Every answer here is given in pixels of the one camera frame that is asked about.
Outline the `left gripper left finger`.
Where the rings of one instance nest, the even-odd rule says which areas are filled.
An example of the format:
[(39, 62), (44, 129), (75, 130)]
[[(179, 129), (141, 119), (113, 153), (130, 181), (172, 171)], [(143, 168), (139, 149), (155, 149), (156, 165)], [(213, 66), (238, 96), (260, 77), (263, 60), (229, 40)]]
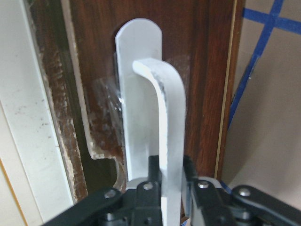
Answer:
[(104, 188), (45, 223), (47, 226), (160, 226), (159, 157), (148, 157), (148, 177), (124, 193)]

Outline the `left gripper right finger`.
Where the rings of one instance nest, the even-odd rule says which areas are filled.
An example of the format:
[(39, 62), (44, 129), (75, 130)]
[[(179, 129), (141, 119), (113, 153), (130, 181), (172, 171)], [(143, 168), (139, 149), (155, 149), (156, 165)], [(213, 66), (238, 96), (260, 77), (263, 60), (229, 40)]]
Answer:
[(192, 226), (299, 226), (300, 210), (255, 187), (227, 193), (214, 178), (198, 177), (190, 157), (183, 158), (182, 202)]

